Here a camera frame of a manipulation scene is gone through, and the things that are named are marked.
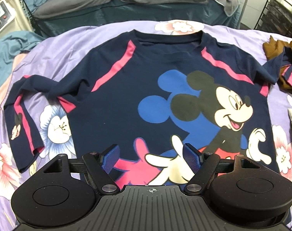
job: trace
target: triangular cutout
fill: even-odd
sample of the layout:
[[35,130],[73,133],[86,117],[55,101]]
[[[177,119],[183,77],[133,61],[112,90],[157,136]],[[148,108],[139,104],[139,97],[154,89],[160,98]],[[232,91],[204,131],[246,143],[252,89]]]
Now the triangular cutout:
[[61,159],[58,159],[56,161],[54,161],[51,166],[49,166],[44,173],[48,174],[48,173],[60,173],[62,172],[62,161]]
[[256,164],[250,162],[247,159],[241,159],[241,167],[242,168],[260,168],[259,166],[257,166]]

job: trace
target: black wire rack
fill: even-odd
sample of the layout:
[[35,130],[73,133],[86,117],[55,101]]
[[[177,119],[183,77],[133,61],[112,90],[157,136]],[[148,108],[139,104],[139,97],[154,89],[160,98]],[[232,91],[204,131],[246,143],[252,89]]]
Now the black wire rack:
[[267,0],[254,29],[292,38],[292,4],[287,0]]

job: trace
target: mickey mouse eye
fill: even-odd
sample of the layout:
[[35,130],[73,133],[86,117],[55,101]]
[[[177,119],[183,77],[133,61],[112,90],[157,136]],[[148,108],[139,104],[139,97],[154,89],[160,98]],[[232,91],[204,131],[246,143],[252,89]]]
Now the mickey mouse eye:
[[235,97],[236,97],[236,101],[238,102],[238,104],[239,104],[240,106],[242,106],[242,105],[243,105],[243,102],[242,102],[240,96],[236,95]]
[[236,100],[233,97],[231,97],[231,96],[229,96],[229,100],[230,100],[230,104],[233,106],[233,108],[236,109],[236,110],[238,110],[239,105],[236,102]]

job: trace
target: metal screw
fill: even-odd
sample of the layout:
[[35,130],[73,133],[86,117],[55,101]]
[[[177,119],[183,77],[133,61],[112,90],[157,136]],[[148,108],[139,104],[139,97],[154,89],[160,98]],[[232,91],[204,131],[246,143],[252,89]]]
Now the metal screw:
[[187,186],[187,190],[191,192],[198,192],[202,189],[202,187],[198,184],[190,184]]
[[105,192],[114,192],[116,191],[117,187],[112,184],[106,184],[102,187],[102,190]]

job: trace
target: cartoon character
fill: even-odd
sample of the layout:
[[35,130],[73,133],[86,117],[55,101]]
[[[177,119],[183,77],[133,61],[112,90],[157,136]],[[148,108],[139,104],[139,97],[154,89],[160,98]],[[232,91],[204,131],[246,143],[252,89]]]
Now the cartoon character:
[[160,170],[151,166],[145,160],[145,156],[149,153],[148,147],[142,138],[136,138],[134,141],[134,150],[139,157],[137,161],[119,159],[114,168],[124,173],[116,180],[119,188],[124,185],[147,185],[155,178]]
[[249,143],[242,134],[245,122],[253,115],[248,96],[242,99],[201,71],[185,76],[178,70],[169,70],[159,77],[158,85],[171,94],[167,100],[153,95],[139,103],[138,112],[145,121],[161,123],[170,117],[189,133],[183,143],[203,152],[216,152],[222,158],[241,153],[271,163],[271,158],[258,149],[258,143],[266,140],[264,130],[254,129]]
[[194,176],[189,165],[183,158],[183,144],[176,135],[172,136],[172,146],[177,153],[175,158],[147,154],[146,161],[152,166],[161,167],[163,170],[148,183],[150,186],[163,185],[170,180],[173,184],[185,184]]
[[21,131],[21,125],[22,125],[21,113],[19,113],[18,115],[14,115],[14,123],[15,123],[15,126],[12,129],[12,134],[9,136],[11,140],[14,140],[16,137],[18,137]]

